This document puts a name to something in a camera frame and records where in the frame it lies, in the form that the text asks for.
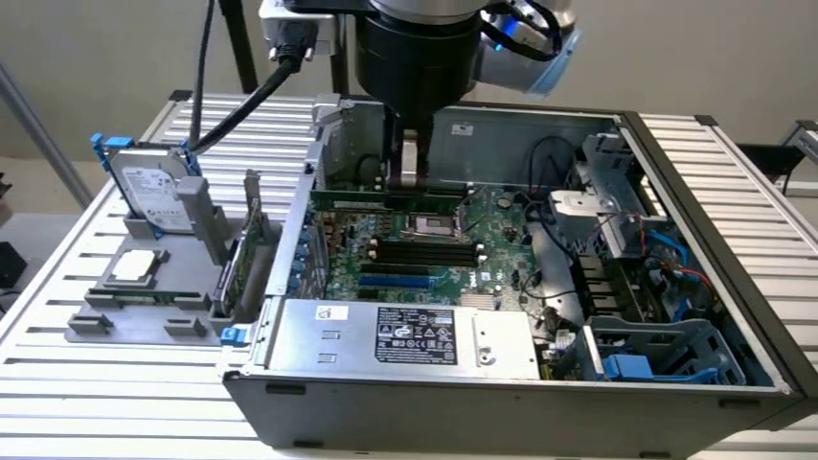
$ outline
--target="green circuit board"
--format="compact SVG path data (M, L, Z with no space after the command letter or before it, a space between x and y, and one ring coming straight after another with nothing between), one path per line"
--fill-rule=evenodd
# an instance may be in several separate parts
M361 266L370 263L367 246L379 236L395 242L459 242L481 243L486 260L478 267L430 266L431 288L379 287L379 300L391 303L426 303L459 305L463 294L491 294L502 310L521 308L521 291L513 287L513 272L521 279L535 270L535 258L530 245L523 244L526 219L521 204L503 209L498 202L509 197L501 187L478 189L458 210L457 236L451 239L419 237L407 230L407 215L339 214L333 221L335 229L330 236L330 277L325 298L329 300L358 299ZM353 229L353 238L339 244L339 233Z

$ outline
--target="circuit board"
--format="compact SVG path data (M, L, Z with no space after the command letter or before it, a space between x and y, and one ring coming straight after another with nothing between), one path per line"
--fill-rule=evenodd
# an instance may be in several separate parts
M370 262L367 248L374 237L389 242L446 241L481 244L486 257L479 265L430 266L430 288L378 287L378 298L369 300L463 305L465 294L487 294L493 296L497 310L518 311L521 291L513 286L513 274L517 271L525 280L535 271L535 258L530 240L526 241L523 207L513 202L513 195L501 187L478 189L461 205L458 215L451 217L455 235L447 238L410 231L411 219L413 216L399 214L335 214L329 235L330 277L325 298L367 300L358 298L358 290L363 288L359 285L362 265Z
M231 248L231 259L219 277L214 293L216 307L224 316L230 316L230 312L242 299L256 257L256 248L262 240L263 224L260 200L254 198L242 228L242 236L234 243L235 247Z

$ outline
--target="power supply label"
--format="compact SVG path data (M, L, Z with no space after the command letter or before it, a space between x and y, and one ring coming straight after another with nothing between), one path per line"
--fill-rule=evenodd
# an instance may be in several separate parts
M375 358L407 364L458 364L453 310L379 307Z

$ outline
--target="white wall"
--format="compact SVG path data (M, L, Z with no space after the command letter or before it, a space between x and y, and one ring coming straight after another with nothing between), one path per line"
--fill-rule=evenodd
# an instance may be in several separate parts
M547 104L713 115L774 143L818 118L816 0L574 0L585 31ZM481 86L477 99L518 101Z
M94 131L139 135L172 89L191 88L204 0L0 0L0 58L60 147L92 159ZM259 78L270 70L246 1ZM551 105L708 113L742 141L776 142L818 117L817 0L574 0L586 40ZM218 14L207 91L239 91ZM326 60L287 94L327 91ZM481 86L474 96L517 101ZM0 155L38 157L0 106Z
M258 21L260 0L243 3L263 79L270 65ZM206 4L206 0L0 0L0 58L74 159L94 159L88 137L95 131L139 136L171 91L192 88ZM329 91L322 72L305 77L305 93L307 88ZM291 87L285 92L298 93ZM219 8L204 89L240 92ZM42 156L2 102L0 136L0 155Z

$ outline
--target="slotted metal table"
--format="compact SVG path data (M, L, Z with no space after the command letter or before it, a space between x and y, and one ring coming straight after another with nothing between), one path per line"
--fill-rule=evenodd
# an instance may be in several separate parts
M242 99L206 97L206 129ZM190 119L188 102L170 102L142 139L182 140ZM646 115L645 119L773 308L818 364L814 230L765 185L764 176L718 128L701 126L692 117ZM311 99L271 99L200 157L214 200L228 214L244 214L242 178L252 168L263 171L266 211L274 219L287 215L314 138L311 122ZM66 341L68 318L127 233L124 213L124 202L108 182L0 323L0 457L361 458L355 452L275 451L256 439L216 375L219 348ZM231 356L232 365L246 358L242 352ZM693 458L817 457L818 416L813 416L778 432L738 433ZM441 456L371 452L367 458Z

